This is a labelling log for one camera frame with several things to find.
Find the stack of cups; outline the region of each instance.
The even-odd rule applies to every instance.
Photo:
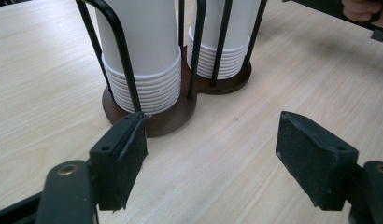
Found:
[[[212,78],[216,51],[219,42],[220,27],[225,0],[206,1],[206,20],[201,41],[197,74]],[[218,79],[226,79],[238,74],[248,50],[249,28],[252,20],[255,0],[234,0],[229,25],[220,61]],[[188,65],[192,65],[192,47],[196,22],[196,7],[189,28]]]
[[[142,111],[164,112],[180,95],[181,55],[177,45],[174,1],[106,0],[121,21]],[[103,48],[102,61],[119,107],[134,112],[112,29],[96,11]]]

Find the dark brown wooden stand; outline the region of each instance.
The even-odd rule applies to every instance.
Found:
[[[184,47],[184,59],[187,57],[186,51],[187,47]],[[146,125],[147,137],[152,138],[166,135],[185,124],[194,113],[198,93],[223,95],[238,91],[243,88],[249,80],[250,74],[252,72],[252,66],[250,64],[248,66],[243,66],[237,75],[228,79],[218,80],[218,84],[216,86],[211,86],[210,79],[197,76],[195,95],[192,100],[187,98],[190,72],[191,69],[187,65],[186,60],[182,60],[180,96],[177,99],[177,102],[171,108],[148,118]],[[112,93],[109,92],[107,88],[105,89],[102,96],[102,104],[106,116],[112,124],[114,124],[118,119],[129,114],[116,104]]]

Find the light wood tabletop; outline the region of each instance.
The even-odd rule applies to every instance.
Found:
[[[126,210],[101,223],[348,223],[348,203],[314,208],[277,158],[277,126],[283,110],[302,114],[357,148],[359,165],[383,161],[383,43],[370,34],[270,0],[247,86],[199,94],[188,123],[148,139]],[[111,127],[105,86],[75,1],[0,7],[0,209],[41,191],[53,166],[88,159]]]

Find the brown round base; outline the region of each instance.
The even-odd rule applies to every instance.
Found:
[[[183,50],[183,58],[186,58],[186,50],[187,47]],[[166,135],[185,124],[194,113],[198,93],[222,95],[240,90],[247,84],[252,72],[252,67],[250,64],[242,67],[236,76],[218,80],[216,86],[211,86],[210,79],[197,76],[195,82],[195,94],[192,100],[187,98],[190,71],[191,69],[187,65],[186,60],[182,60],[180,96],[171,108],[163,113],[148,118],[146,125],[147,137],[151,138]],[[102,96],[102,104],[106,116],[112,124],[129,114],[116,104],[112,93],[109,92],[107,88]]]

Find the finger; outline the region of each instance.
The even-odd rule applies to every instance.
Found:
[[[347,8],[343,9],[343,14],[352,21],[369,21],[372,15],[369,13],[360,14],[349,11]]]
[[[381,10],[381,4],[376,1],[342,0],[343,6],[349,11],[359,14],[373,14]]]

